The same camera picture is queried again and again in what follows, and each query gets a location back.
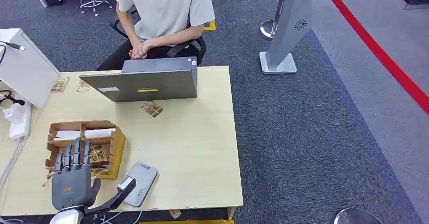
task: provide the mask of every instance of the yellow floor marker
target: yellow floor marker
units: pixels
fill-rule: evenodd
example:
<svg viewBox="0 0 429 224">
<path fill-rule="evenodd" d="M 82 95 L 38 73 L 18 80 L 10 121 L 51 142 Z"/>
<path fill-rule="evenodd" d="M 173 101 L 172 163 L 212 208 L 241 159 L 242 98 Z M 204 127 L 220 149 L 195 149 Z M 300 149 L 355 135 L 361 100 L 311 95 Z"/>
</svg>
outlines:
<svg viewBox="0 0 429 224">
<path fill-rule="evenodd" d="M 208 26 L 204 26 L 204 31 L 214 31 L 216 30 L 216 23 L 214 21 L 211 21 L 208 23 Z"/>
</svg>

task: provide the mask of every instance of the cardboard compartment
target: cardboard compartment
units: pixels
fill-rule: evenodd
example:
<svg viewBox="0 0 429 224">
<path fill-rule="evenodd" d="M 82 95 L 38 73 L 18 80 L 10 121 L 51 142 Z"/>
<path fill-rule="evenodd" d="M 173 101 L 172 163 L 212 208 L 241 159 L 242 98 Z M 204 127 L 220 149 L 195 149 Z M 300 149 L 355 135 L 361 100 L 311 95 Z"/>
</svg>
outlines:
<svg viewBox="0 0 429 224">
<path fill-rule="evenodd" d="M 115 131 L 110 136 L 86 139 L 85 130 L 110 129 Z M 68 144 L 73 144 L 74 140 L 54 141 L 59 130 L 79 130 L 80 131 L 80 162 L 82 163 L 84 143 L 90 141 L 90 163 L 92 170 L 101 171 L 99 178 L 116 179 L 119 172 L 122 152 L 125 144 L 125 136 L 118 126 L 110 121 L 79 121 L 52 123 L 49 128 L 48 143 L 46 149 L 50 156 L 45 160 L 45 167 L 51 173 L 55 168 L 55 160 L 58 152 L 64 152 Z"/>
</svg>

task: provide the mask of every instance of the yellow edge strip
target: yellow edge strip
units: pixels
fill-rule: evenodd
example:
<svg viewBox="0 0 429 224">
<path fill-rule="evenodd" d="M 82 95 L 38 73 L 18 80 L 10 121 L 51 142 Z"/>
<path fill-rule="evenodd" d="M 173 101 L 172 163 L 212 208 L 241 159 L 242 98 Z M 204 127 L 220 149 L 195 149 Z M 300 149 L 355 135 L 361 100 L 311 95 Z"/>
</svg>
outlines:
<svg viewBox="0 0 429 224">
<path fill-rule="evenodd" d="M 158 89 L 140 89 L 137 90 L 138 93 L 145 93 L 145 92 L 157 92 Z"/>
<path fill-rule="evenodd" d="M 118 141 L 119 141 L 118 147 L 116 150 L 119 151 L 119 149 L 121 149 L 121 154 L 115 154 L 115 159 L 113 160 L 112 173 L 110 173 L 110 174 L 99 174 L 98 175 L 99 178 L 116 179 L 118 177 L 119 166 L 120 166 L 120 162 L 121 162 L 122 155 L 123 155 L 123 147 L 125 145 L 125 135 L 122 132 L 121 132 L 121 134 L 119 134 Z"/>
</svg>

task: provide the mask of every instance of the robotic hand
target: robotic hand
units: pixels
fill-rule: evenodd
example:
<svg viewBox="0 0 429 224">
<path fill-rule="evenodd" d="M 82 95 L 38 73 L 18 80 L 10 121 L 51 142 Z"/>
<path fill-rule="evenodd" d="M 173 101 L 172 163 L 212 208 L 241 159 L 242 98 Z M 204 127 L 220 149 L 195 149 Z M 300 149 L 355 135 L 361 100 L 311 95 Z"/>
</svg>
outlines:
<svg viewBox="0 0 429 224">
<path fill-rule="evenodd" d="M 59 212 L 51 219 L 50 224 L 79 224 L 84 215 L 103 213 L 116 209 L 136 186 L 133 179 L 126 186 L 118 185 L 118 193 L 103 205 L 88 209 L 96 199 L 101 187 L 99 178 L 91 187 L 91 169 L 89 167 L 90 141 L 85 143 L 83 164 L 80 165 L 80 138 L 73 143 L 73 163 L 71 144 L 65 149 L 64 156 L 59 152 L 55 162 L 55 173 L 52 179 L 52 204 Z"/>
</svg>

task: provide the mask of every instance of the wooden desk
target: wooden desk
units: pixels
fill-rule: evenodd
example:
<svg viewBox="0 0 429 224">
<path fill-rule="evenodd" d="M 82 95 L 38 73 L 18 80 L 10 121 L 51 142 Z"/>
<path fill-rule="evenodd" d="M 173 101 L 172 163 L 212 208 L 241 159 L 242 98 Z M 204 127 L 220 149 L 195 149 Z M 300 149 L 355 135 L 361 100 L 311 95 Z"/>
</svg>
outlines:
<svg viewBox="0 0 429 224">
<path fill-rule="evenodd" d="M 158 169 L 158 178 L 140 208 L 118 211 L 198 209 L 243 205 L 229 71 L 198 68 L 198 98 L 157 101 L 164 111 L 152 118 L 142 102 L 113 103 L 94 89 L 77 92 L 69 72 L 63 93 L 53 93 L 31 132 L 0 196 L 0 215 L 54 214 L 44 168 L 50 123 L 110 120 L 126 136 L 118 179 L 103 180 L 96 206 L 116 193 L 116 184 L 137 161 Z M 232 216 L 235 208 L 229 208 Z"/>
</svg>

